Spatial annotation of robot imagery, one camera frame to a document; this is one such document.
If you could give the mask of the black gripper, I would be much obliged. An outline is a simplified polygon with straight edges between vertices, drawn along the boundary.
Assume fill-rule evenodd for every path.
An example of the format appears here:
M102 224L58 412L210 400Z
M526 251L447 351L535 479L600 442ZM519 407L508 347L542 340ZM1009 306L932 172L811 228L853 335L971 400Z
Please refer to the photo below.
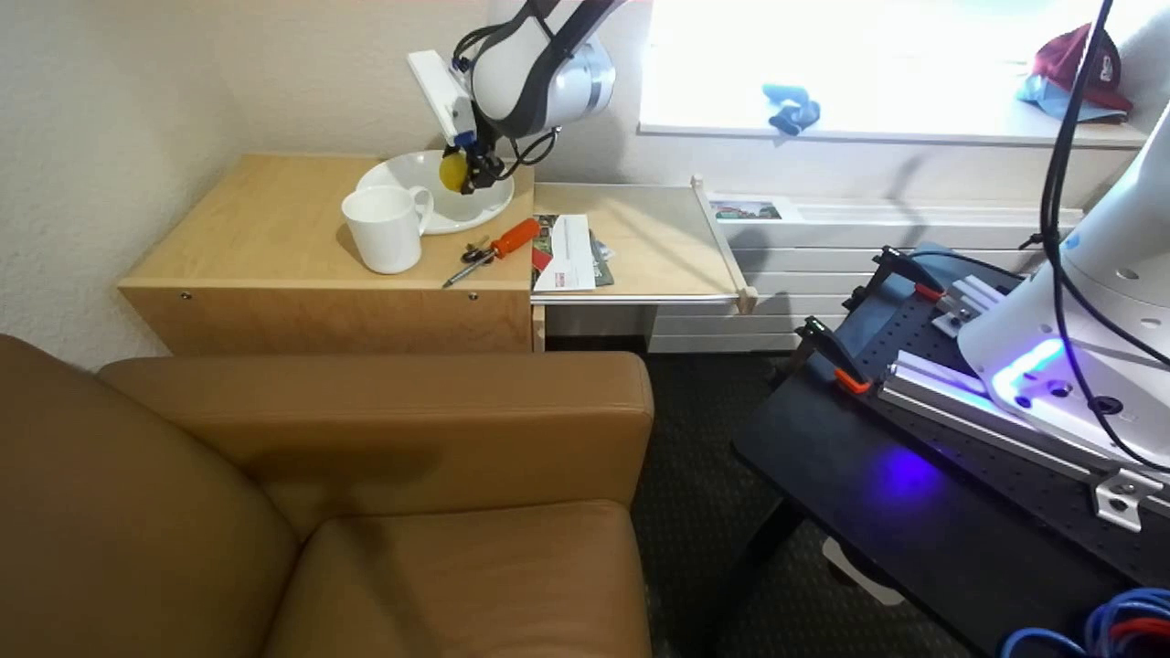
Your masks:
M505 177L505 157L498 152L498 130L494 127L465 127L453 134L453 144L440 157L440 178L442 182L465 182L465 195L491 189Z

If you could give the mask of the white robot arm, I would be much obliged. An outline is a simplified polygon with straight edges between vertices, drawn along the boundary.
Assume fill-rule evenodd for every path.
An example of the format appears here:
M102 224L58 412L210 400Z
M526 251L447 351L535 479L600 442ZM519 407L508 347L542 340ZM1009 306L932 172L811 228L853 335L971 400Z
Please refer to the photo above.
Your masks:
M471 195L508 177L494 145L596 115L614 88L593 43L621 0L519 0L465 32L442 74L457 85L447 108L442 178ZM1154 124L1115 186L1059 239L1073 124L1104 108L1088 88L1115 93L1117 46L1111 0L1097 19L1049 41L1031 88L1055 102L1037 242L1045 262L958 329L958 351L992 407L1087 452L1161 470L1170 461L1170 178L1166 124Z

